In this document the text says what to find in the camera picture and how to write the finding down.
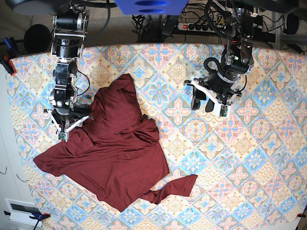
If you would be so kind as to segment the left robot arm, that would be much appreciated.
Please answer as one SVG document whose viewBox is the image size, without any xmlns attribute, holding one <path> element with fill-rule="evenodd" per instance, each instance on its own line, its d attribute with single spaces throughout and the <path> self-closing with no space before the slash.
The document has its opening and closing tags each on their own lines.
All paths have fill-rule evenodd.
<svg viewBox="0 0 307 230">
<path fill-rule="evenodd" d="M 205 111 L 219 117 L 229 117 L 235 98 L 242 96 L 241 89 L 232 89 L 234 83 L 246 76 L 254 66 L 252 38 L 254 37 L 255 8 L 263 8 L 280 14 L 290 14 L 303 9 L 300 0 L 227 0 L 224 10 L 229 10 L 223 26 L 214 24 L 209 16 L 213 1 L 207 1 L 204 8 L 205 21 L 209 28 L 226 40 L 221 58 L 208 57 L 203 66 L 209 73 L 203 78 L 185 80 L 184 85 L 192 87 L 191 109 L 198 110 L 206 101 Z"/>
</svg>

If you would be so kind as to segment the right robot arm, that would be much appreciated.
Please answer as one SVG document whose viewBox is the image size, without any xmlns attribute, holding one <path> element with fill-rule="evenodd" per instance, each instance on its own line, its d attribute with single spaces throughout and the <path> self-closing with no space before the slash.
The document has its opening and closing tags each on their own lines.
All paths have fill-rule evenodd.
<svg viewBox="0 0 307 230">
<path fill-rule="evenodd" d="M 76 104 L 78 88 L 77 59 L 81 57 L 87 36 L 89 14 L 81 0 L 8 0 L 6 4 L 22 15 L 53 15 L 51 54 L 58 59 L 53 71 L 55 88 L 50 95 L 51 108 L 47 110 L 57 127 L 59 141 L 68 141 L 69 132 L 81 127 L 89 111 Z"/>
</svg>

